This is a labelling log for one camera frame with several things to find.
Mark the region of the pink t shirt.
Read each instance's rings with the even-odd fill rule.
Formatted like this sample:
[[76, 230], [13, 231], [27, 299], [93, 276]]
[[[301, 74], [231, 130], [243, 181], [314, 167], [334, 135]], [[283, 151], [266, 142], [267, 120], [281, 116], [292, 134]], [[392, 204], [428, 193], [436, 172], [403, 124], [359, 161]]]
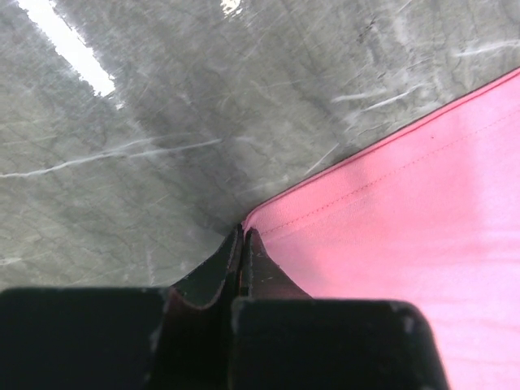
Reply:
[[451, 388], [518, 388], [518, 71], [261, 204], [243, 225], [312, 297], [418, 307]]

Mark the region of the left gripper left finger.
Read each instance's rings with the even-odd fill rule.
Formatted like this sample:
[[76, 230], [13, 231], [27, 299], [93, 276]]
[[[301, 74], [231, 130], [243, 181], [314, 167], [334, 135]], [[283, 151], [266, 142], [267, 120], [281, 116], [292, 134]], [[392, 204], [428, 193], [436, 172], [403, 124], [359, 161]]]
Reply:
[[169, 287], [9, 288], [4, 389], [216, 389], [243, 231]]

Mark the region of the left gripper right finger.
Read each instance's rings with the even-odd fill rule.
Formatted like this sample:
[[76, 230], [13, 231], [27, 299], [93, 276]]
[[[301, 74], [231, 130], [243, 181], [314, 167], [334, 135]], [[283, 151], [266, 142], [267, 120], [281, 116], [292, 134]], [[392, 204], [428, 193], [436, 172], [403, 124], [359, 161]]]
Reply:
[[234, 389], [446, 389], [426, 318], [405, 301], [313, 298], [247, 232], [232, 303]]

